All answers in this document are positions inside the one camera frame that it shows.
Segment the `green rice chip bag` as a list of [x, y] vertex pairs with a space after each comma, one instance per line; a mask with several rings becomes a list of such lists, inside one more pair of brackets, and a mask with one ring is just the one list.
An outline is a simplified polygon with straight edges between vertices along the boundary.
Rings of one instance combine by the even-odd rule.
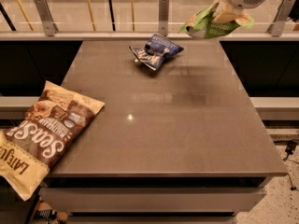
[[239, 27], [251, 28], [254, 24], [254, 19], [247, 14], [234, 21], [216, 23], [212, 21], [213, 13], [212, 7], [198, 12], [181, 26], [180, 31], [194, 38], [211, 39], [226, 36]]

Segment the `blue chip bag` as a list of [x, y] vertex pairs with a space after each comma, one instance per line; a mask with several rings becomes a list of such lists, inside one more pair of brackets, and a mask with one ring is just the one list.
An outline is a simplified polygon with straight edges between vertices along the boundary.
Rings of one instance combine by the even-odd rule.
[[184, 50], [184, 48], [160, 34], [154, 34], [143, 48], [129, 47], [135, 57], [153, 71], [160, 69], [166, 61]]

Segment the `brown multigrain chip bag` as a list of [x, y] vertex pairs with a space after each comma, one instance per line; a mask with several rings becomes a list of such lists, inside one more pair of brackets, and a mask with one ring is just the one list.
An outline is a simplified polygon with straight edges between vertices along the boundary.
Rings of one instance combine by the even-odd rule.
[[17, 127], [0, 132], [0, 176], [29, 200], [104, 103], [46, 82]]

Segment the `grey drawer cabinet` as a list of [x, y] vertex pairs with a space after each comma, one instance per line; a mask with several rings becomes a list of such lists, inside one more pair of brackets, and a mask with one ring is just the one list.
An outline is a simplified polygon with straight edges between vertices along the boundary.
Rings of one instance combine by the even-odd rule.
[[152, 74], [128, 41], [86, 41], [65, 86], [104, 108], [41, 197], [84, 222], [230, 222], [287, 169], [214, 41], [187, 41]]

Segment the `glass railing with metal posts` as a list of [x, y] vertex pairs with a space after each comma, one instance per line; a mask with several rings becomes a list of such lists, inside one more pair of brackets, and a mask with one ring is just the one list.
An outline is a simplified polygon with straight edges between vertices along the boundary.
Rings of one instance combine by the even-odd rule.
[[[145, 36], [159, 30], [159, 0], [44, 0], [58, 28], [58, 37]], [[169, 0], [168, 34], [213, 0]], [[35, 0], [0, 0], [3, 40], [46, 37]]]

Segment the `small black object under table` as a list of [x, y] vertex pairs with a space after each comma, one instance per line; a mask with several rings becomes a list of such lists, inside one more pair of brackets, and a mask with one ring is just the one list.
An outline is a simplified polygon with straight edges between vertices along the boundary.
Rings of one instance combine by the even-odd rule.
[[48, 210], [37, 210], [34, 219], [50, 219], [54, 220], [57, 217], [57, 212], [54, 209], [48, 209]]

